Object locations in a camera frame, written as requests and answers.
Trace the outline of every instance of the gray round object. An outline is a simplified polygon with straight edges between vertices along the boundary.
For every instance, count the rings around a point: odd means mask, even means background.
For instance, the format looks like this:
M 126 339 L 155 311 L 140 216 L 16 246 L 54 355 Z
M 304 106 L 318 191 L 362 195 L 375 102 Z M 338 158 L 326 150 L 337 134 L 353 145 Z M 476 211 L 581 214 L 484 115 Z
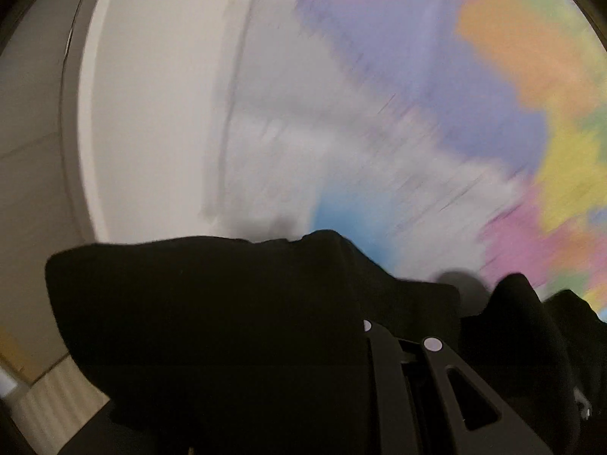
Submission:
M 434 337 L 428 337 L 424 340 L 424 347 L 432 352 L 438 352 L 442 349 L 442 342 Z

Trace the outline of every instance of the ribbed beige surface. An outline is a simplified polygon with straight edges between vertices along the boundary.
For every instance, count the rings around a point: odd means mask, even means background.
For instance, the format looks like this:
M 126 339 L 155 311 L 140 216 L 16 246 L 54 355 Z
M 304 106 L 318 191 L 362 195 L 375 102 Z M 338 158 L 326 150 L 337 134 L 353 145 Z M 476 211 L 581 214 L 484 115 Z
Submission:
M 38 455 L 56 455 L 107 401 L 67 357 L 17 401 L 11 415 Z

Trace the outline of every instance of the colorful map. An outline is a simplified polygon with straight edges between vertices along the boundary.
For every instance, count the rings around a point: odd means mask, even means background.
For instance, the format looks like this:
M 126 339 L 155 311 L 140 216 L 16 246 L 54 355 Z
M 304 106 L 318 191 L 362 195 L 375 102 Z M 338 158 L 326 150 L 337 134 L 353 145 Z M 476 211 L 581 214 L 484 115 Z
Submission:
M 254 0 L 232 99 L 234 228 L 522 271 L 607 320 L 607 53 L 572 0 Z

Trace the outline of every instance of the white table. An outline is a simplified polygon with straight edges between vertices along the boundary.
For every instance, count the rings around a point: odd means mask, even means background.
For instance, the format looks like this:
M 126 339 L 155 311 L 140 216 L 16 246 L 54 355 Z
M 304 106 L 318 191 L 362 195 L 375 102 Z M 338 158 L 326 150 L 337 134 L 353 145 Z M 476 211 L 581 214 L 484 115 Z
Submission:
M 89 238 L 217 234 L 201 213 L 218 80 L 250 0 L 83 0 L 61 103 L 66 171 Z

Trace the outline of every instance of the white round dot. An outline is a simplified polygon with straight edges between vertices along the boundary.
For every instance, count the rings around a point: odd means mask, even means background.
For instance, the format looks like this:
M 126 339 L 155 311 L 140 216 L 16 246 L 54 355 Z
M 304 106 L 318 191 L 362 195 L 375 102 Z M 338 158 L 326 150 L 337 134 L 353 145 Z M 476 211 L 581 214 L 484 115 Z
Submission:
M 442 342 L 434 337 L 428 337 L 424 340 L 424 347 L 432 352 L 438 352 L 442 349 Z

